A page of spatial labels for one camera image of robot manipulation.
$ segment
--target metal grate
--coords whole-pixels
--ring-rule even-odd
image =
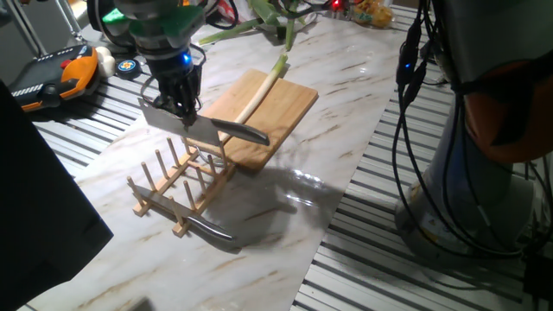
[[[102,79],[92,96],[83,96],[55,109],[30,114],[31,121],[73,177],[142,114],[137,97],[149,70],[134,81]],[[154,82],[146,94],[155,97]]]
[[[416,12],[393,7],[394,29],[406,31]],[[430,79],[440,77],[429,66]],[[407,122],[417,162],[426,169],[453,101],[445,87],[423,86]],[[399,116],[397,90],[366,148],[290,310],[530,310],[524,265],[504,262],[471,270],[431,269],[398,236],[397,186],[391,145]],[[416,180],[404,141],[397,162],[404,190]],[[517,175],[524,165],[516,165]]]

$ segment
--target red light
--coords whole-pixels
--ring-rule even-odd
[[[334,0],[334,2],[332,3],[332,8],[333,10],[337,10],[341,7],[340,5],[340,0]]]

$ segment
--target knife handle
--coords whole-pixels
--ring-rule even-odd
[[[234,241],[234,237],[230,235],[225,229],[219,227],[218,225],[215,225],[213,223],[210,223],[203,217],[201,217],[198,214],[191,213],[188,217],[188,220],[192,223],[192,225],[195,225],[198,227],[198,229],[202,230],[205,233],[211,234],[216,238],[232,242]]]

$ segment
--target wooden peg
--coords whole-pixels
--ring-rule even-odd
[[[206,194],[206,182],[204,181],[204,176],[201,174],[200,168],[196,168],[196,174],[198,175],[198,181],[200,181],[201,193]]]
[[[165,164],[163,163],[162,154],[159,152],[158,149],[156,149],[156,156],[157,161],[159,161],[159,166],[160,168],[162,168],[163,177],[165,177],[165,179],[169,179],[169,175],[167,175],[167,169],[165,169]]]
[[[219,149],[221,150],[221,160],[223,160],[223,168],[226,168],[225,146],[223,145],[223,142],[219,142]]]
[[[213,163],[213,157],[208,155],[207,160],[209,161],[209,168],[213,172],[213,175],[217,174],[217,171],[215,170],[215,163]]]
[[[142,200],[142,196],[138,192],[137,185],[135,185],[135,182],[132,180],[132,178],[130,178],[130,176],[127,176],[127,182],[129,183],[132,192],[135,194],[135,198],[137,198],[140,207],[146,206],[146,203],[144,203],[144,201]]]
[[[149,186],[152,188],[152,191],[157,191],[156,184],[154,183],[154,180],[152,179],[152,175],[149,174],[148,167],[146,166],[145,162],[140,163],[142,165],[142,169],[144,170],[144,173],[146,174],[146,178],[148,179]]]
[[[186,137],[181,137],[182,143],[184,143],[184,149],[187,150],[187,153],[189,155],[192,155],[192,152],[190,152],[190,147],[188,146],[188,140]]]
[[[179,225],[183,226],[184,219],[182,218],[181,211],[179,211],[179,207],[176,205],[173,196],[170,196],[169,200],[171,201],[171,208],[173,208],[173,213],[175,213],[176,221],[179,223]]]
[[[175,146],[173,145],[173,141],[171,141],[171,137],[167,137],[167,143],[169,145],[169,149],[171,149],[171,155],[173,155],[173,160],[175,160],[176,167],[180,167],[181,163],[179,162],[179,157],[176,155]]]
[[[187,190],[187,196],[188,201],[190,202],[190,209],[195,211],[196,205],[194,204],[194,197],[192,197],[192,192],[190,191],[190,186],[188,185],[188,181],[184,181],[184,188]]]

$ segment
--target marble countertop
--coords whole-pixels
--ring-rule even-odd
[[[318,18],[289,52],[285,79],[319,99],[258,175],[240,172],[204,216],[235,234],[221,244],[192,232],[177,238],[155,211],[143,218],[126,176],[147,187],[140,162],[162,176],[166,132],[138,119],[78,176],[114,233],[70,282],[29,303],[38,310],[278,310],[290,308],[394,88],[402,34]],[[249,68],[269,72],[283,46],[251,32],[207,53],[202,99],[210,105]],[[177,144],[177,152],[184,148]],[[182,183],[166,194],[186,202]]]

